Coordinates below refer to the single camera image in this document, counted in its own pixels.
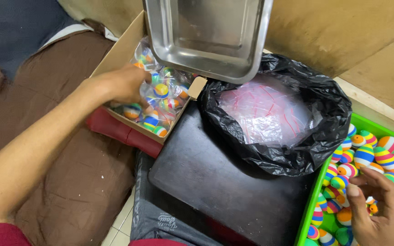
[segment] black plastic bag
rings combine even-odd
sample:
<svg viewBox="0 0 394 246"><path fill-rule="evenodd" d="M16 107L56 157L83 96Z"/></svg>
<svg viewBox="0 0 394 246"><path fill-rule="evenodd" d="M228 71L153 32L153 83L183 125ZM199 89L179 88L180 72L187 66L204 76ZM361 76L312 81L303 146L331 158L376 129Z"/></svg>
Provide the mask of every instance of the black plastic bag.
<svg viewBox="0 0 394 246"><path fill-rule="evenodd" d="M258 73L270 73L283 85L299 91L303 101L320 112L322 119L309 137L292 148L246 144L241 126L218 106L215 97L216 93L240 85L214 79L208 81L200 94L202 116L249 164L274 175L302 176L314 172L345 140L352 114L351 101L334 80L282 55L264 54Z"/></svg>

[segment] cardboard flap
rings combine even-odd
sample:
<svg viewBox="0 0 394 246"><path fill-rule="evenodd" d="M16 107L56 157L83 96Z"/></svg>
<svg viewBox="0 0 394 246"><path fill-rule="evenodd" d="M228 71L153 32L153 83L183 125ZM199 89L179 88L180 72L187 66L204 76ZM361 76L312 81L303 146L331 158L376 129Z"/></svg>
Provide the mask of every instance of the cardboard flap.
<svg viewBox="0 0 394 246"><path fill-rule="evenodd" d="M191 100L195 100L200 95L201 90L206 85L207 79L203 77L196 77L188 89L188 95L190 96Z"/></svg>

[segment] green basket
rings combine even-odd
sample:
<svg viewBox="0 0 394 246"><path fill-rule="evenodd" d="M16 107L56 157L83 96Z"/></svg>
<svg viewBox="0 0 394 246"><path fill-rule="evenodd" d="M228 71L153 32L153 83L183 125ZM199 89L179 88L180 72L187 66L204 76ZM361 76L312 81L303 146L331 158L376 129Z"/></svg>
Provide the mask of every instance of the green basket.
<svg viewBox="0 0 394 246"><path fill-rule="evenodd" d="M357 128L357 130L366 130L375 135L378 140L381 137L392 136L394 137L394 132L376 124L375 122L363 118L357 114L352 114L351 123ZM311 219L313 218L314 209L316 207L317 198L319 196L320 190L322 188L323 180L325 179L326 171L328 169L331 157L329 157L323 164L319 175L317 176L316 182L314 184L314 189L309 195L308 205L303 213L302 222L300 223L299 230L296 237L296 246L304 246L306 235L308 234L309 225L311 224ZM330 232L335 235L335 231L343 227L337 222L334 214L328 214L323 212L323 223L320 225L321 229Z"/></svg>

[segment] brown blanket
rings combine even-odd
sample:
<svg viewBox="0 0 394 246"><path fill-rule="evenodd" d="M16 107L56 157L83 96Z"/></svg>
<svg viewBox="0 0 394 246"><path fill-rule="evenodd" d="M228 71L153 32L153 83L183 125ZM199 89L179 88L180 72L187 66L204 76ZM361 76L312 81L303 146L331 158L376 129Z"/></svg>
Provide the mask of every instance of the brown blanket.
<svg viewBox="0 0 394 246"><path fill-rule="evenodd" d="M0 73L0 149L68 96L113 42L82 31ZM33 245L99 245L134 183L133 149L82 126L16 216Z"/></svg>

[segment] metal tray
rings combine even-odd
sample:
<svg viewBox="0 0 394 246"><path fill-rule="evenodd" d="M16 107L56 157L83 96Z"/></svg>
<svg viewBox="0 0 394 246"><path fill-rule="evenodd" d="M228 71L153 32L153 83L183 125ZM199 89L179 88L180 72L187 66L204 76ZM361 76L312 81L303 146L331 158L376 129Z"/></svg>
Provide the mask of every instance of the metal tray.
<svg viewBox="0 0 394 246"><path fill-rule="evenodd" d="M273 0L145 0L153 54L235 84L258 71Z"/></svg>

